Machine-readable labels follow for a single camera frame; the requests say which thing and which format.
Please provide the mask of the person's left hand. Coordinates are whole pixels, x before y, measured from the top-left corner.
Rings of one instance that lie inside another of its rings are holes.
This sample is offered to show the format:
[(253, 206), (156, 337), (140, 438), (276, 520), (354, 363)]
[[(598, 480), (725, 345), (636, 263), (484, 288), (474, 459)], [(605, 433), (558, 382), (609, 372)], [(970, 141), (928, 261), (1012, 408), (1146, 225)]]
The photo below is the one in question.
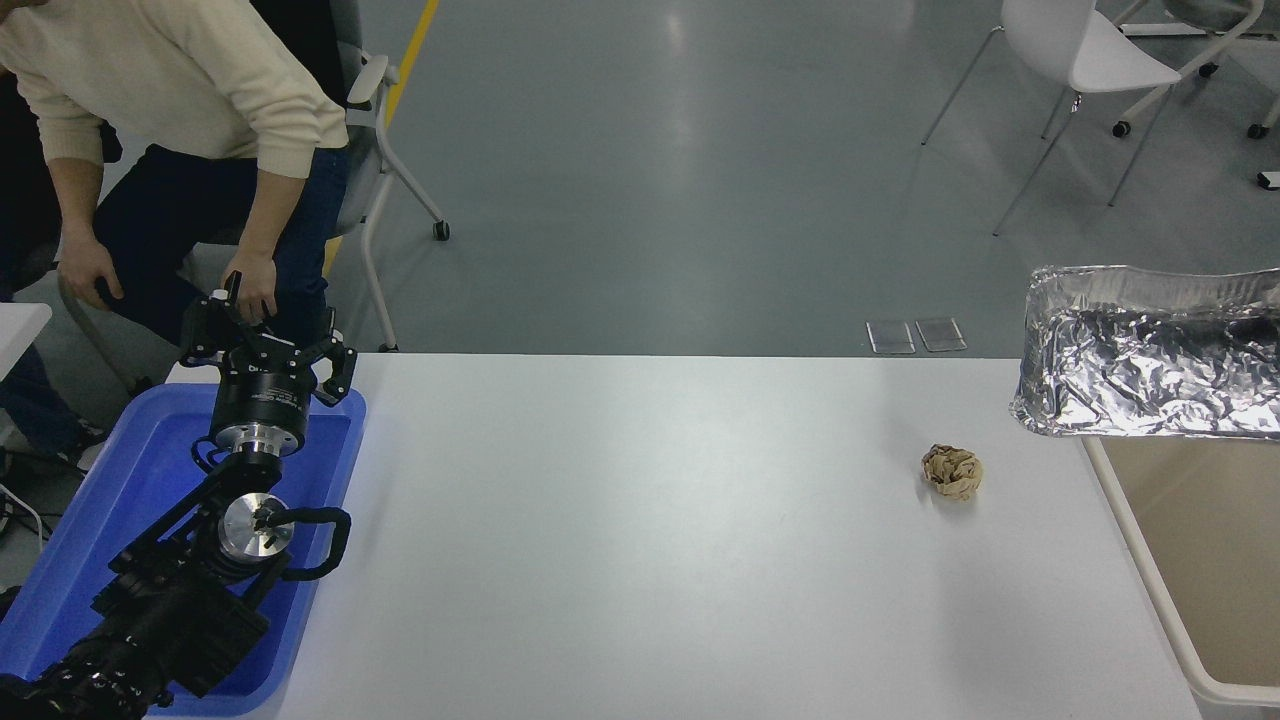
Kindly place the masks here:
[(236, 306), (244, 322), (257, 325), (276, 313), (276, 266), (270, 252), (238, 249), (223, 273), (224, 288), (234, 275), (239, 278)]

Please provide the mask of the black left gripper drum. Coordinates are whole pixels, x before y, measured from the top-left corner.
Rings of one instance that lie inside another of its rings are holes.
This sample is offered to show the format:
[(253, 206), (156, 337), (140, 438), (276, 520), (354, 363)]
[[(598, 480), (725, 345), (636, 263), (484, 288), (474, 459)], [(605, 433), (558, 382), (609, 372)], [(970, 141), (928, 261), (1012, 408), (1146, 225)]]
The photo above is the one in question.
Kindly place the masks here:
[(301, 348), (266, 338), (224, 351), (218, 369), (211, 436), (251, 425), (271, 427), (287, 437), (305, 436), (314, 374), (302, 364)]

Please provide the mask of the person's right hand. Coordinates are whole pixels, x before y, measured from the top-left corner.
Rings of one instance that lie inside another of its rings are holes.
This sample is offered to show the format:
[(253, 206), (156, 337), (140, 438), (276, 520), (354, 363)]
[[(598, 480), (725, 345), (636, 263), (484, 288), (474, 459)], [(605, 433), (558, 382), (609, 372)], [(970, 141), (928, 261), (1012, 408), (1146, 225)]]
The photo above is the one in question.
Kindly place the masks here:
[(113, 258), (92, 229), (63, 231), (58, 269), (72, 295), (92, 307), (109, 310), (125, 299)]

